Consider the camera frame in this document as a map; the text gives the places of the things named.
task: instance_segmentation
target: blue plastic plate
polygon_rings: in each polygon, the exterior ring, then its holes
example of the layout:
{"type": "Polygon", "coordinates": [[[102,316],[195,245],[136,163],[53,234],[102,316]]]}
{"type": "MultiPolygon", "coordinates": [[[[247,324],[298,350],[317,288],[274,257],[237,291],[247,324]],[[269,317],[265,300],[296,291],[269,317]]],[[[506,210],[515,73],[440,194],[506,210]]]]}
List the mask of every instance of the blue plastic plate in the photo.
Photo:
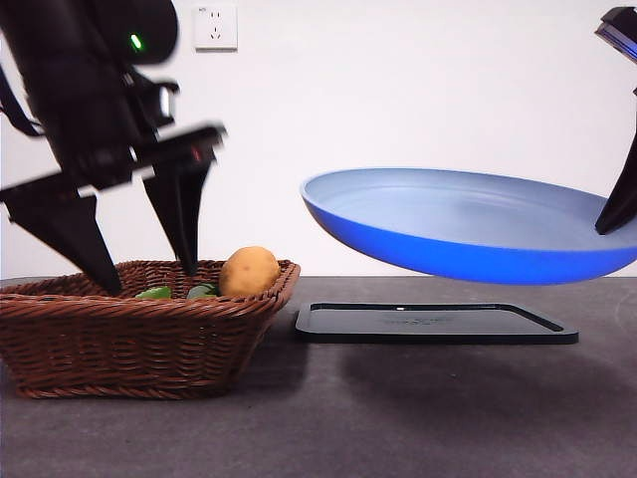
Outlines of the blue plastic plate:
{"type": "Polygon", "coordinates": [[[323,174],[302,196],[334,238],[406,269],[546,285],[604,276],[637,259],[637,221],[600,236],[605,198],[506,176],[373,168],[323,174]]]}

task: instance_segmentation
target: wicker basket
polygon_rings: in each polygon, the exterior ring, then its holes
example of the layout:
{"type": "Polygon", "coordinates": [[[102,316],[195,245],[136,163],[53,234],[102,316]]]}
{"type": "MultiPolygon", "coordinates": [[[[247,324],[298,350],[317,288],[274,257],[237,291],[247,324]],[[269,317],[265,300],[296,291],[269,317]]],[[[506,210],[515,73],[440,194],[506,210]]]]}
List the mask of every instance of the wicker basket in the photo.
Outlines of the wicker basket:
{"type": "Polygon", "coordinates": [[[300,267],[280,261],[276,284],[257,296],[186,300],[216,282],[222,261],[186,276],[177,262],[117,265],[123,290],[109,297],[84,274],[0,290],[0,355],[22,396],[195,398],[227,392],[292,295],[300,267]],[[173,300],[135,299],[167,285],[173,300]]]}

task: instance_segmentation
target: dark gray tabletop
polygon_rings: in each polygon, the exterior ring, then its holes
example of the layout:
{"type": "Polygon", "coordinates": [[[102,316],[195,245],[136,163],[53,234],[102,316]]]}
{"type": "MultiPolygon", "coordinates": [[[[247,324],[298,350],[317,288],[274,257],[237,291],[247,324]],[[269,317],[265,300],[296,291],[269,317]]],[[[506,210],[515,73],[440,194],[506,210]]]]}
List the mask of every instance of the dark gray tabletop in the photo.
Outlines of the dark gray tabletop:
{"type": "Polygon", "coordinates": [[[235,389],[194,401],[30,400],[2,380],[14,477],[635,477],[637,278],[507,287],[302,277],[235,389]],[[303,302],[506,302],[569,346],[304,344],[303,302]]]}

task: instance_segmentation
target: white wall outlet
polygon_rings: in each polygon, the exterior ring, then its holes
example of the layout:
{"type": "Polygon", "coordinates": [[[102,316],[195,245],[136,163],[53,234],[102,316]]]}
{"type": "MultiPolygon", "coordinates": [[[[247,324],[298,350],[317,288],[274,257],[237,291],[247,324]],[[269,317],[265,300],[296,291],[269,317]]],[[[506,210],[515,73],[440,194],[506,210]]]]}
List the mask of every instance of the white wall outlet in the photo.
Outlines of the white wall outlet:
{"type": "Polygon", "coordinates": [[[193,8],[196,50],[237,50],[237,6],[211,3],[193,8]]]}

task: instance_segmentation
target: black plastic tray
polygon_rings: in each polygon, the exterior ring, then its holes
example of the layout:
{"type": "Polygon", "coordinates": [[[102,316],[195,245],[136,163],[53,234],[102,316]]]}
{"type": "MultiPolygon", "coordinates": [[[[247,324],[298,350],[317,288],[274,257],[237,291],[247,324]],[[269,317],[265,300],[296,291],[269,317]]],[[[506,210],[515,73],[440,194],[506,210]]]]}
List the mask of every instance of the black plastic tray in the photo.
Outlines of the black plastic tray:
{"type": "Polygon", "coordinates": [[[300,337],[322,343],[576,344],[579,333],[511,304],[305,303],[300,337]]]}

